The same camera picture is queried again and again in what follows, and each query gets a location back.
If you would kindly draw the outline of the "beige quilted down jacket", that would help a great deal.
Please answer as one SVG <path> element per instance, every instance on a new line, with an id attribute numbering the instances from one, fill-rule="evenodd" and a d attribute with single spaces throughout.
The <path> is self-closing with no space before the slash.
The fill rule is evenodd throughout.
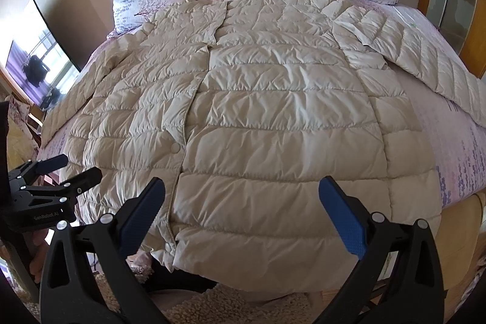
<path id="1" fill-rule="evenodd" d="M 416 30 L 348 0 L 184 1 L 117 38 L 51 109 L 63 179 L 91 167 L 85 223 L 153 178 L 166 198 L 143 248 L 249 292 L 339 289 L 355 265 L 320 204 L 331 176 L 389 220 L 442 203 L 401 69 L 485 123 L 485 85 Z"/>

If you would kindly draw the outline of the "black flat television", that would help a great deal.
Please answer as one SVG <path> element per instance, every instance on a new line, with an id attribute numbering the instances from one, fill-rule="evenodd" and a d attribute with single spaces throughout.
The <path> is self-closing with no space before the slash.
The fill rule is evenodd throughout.
<path id="1" fill-rule="evenodd" d="M 80 71 L 54 37 L 35 0 L 27 2 L 21 17 L 6 70 L 29 100 L 46 111 L 70 91 Z"/>

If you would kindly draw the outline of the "pink floral bed sheet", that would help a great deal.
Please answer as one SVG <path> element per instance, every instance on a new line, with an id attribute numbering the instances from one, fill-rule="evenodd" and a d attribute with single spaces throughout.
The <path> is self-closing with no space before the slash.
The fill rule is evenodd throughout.
<path id="1" fill-rule="evenodd" d="M 387 6 L 368 0 L 348 0 L 375 10 L 413 29 L 442 49 L 461 67 L 462 60 L 423 13 L 404 5 Z M 433 93 L 391 65 L 412 100 L 423 131 L 433 147 L 442 207 L 452 206 L 485 188 L 485 129 L 454 102 Z"/>

